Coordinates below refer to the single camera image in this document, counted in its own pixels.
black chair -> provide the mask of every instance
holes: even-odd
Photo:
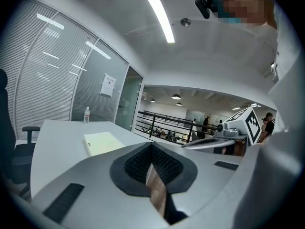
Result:
[[[0,69],[0,167],[7,180],[14,184],[27,183],[20,192],[20,196],[30,190],[31,163],[35,144],[31,143],[33,131],[39,131],[39,127],[24,127],[28,132],[28,143],[17,145],[14,129],[10,122],[8,110],[8,94],[5,89],[8,83],[6,73]]]

glass door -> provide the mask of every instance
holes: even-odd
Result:
[[[129,67],[124,82],[115,124],[131,131],[135,108],[137,106],[142,77]]]

desk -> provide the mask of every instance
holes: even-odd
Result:
[[[45,120],[33,154],[30,174],[32,198],[49,182],[88,158],[84,134],[100,132],[110,132],[126,146],[149,141],[112,122]]]

railing post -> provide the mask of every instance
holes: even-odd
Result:
[[[152,137],[152,133],[153,133],[153,125],[154,125],[154,121],[156,119],[156,115],[153,117],[153,120],[152,120],[152,128],[151,128],[151,132],[149,133],[149,137]]]
[[[192,130],[193,130],[193,123],[191,124],[190,132],[189,132],[189,135],[188,135],[188,137],[187,137],[187,142],[186,142],[186,143],[189,143],[189,142],[190,142],[191,135],[192,135]]]

notebook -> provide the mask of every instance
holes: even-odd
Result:
[[[125,147],[109,132],[84,135],[85,144],[90,156],[100,155]]]

